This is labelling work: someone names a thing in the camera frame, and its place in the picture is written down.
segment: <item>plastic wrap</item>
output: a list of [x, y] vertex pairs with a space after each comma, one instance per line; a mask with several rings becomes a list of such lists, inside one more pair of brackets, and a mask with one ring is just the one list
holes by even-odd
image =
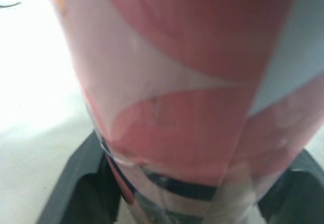
[[324, 0], [51, 0], [136, 223], [245, 223], [321, 126]]

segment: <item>white floor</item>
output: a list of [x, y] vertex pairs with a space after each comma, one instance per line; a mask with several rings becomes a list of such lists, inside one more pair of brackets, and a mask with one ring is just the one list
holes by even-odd
[[[93, 129], [46, 0], [0, 10], [0, 95], [0, 223], [35, 223]], [[322, 166], [323, 140], [324, 130], [309, 146]]]

